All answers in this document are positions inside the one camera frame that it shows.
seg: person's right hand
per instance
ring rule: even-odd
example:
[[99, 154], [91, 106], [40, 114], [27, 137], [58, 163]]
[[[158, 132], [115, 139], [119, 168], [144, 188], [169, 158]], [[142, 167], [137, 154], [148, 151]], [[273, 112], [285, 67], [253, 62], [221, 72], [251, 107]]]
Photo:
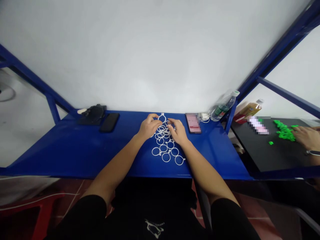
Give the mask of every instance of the person's right hand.
[[184, 129], [184, 126], [180, 120], [176, 120], [173, 118], [168, 118], [168, 129], [171, 132], [172, 138], [175, 142], [177, 142], [181, 147], [189, 142], [186, 130]]
[[306, 150], [320, 151], [320, 134], [318, 131], [308, 127], [295, 127], [292, 134], [296, 141], [301, 143]]

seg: red object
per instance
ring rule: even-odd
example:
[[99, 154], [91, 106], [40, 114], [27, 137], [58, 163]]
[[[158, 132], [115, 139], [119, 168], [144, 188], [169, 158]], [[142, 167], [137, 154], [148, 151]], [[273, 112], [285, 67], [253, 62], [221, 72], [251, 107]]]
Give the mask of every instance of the red object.
[[[0, 218], [3, 219], [5, 217], [8, 217], [8, 216], [13, 215], [17, 212], [21, 212], [21, 211], [29, 209], [29, 208], [40, 207], [37, 223], [34, 228], [33, 235], [32, 235], [31, 239], [32, 240], [43, 240], [45, 238], [45, 236], [47, 236], [47, 229], [48, 229], [48, 225], [49, 225], [49, 221], [50, 221], [50, 217], [51, 217], [53, 203], [56, 199], [65, 196], [64, 192], [59, 192], [59, 193], [56, 193], [56, 195], [53, 195], [53, 194], [51, 194], [51, 195], [41, 196], [41, 197], [37, 197], [37, 198], [31, 198], [31, 199], [28, 199], [25, 201], [1, 206], [0, 207]], [[15, 207], [15, 208], [1, 211], [1, 209], [11, 208], [11, 207]]]

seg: bottle cap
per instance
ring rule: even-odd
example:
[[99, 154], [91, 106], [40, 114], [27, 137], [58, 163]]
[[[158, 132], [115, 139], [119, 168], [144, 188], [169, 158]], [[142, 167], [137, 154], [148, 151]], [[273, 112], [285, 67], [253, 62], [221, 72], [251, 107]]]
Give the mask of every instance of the bottle cap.
[[263, 100], [263, 99], [258, 99], [258, 100], [256, 101], [256, 103], [258, 103], [258, 104], [263, 104], [263, 103], [264, 103], [264, 100]]
[[231, 93], [231, 95], [234, 96], [234, 97], [236, 97], [236, 96], [239, 95], [239, 93], [240, 93], [239, 91], [233, 91], [233, 92]]

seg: black shirt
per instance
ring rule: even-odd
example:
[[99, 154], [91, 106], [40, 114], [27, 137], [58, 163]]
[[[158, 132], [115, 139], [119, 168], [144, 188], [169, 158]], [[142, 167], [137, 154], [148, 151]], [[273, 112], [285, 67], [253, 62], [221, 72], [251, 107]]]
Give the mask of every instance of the black shirt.
[[107, 218], [105, 201], [86, 196], [46, 239], [260, 239], [242, 209], [225, 198], [211, 205], [213, 230], [208, 234], [190, 210], [196, 199], [189, 179], [125, 182]]

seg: water bottle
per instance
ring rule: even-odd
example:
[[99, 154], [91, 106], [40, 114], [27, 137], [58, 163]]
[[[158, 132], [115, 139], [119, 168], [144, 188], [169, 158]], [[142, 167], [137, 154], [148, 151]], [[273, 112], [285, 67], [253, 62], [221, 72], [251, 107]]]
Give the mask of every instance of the water bottle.
[[223, 99], [223, 101], [212, 111], [210, 119], [214, 122], [220, 120], [223, 115], [234, 105], [236, 97], [239, 95], [239, 91], [233, 91], [228, 97]]

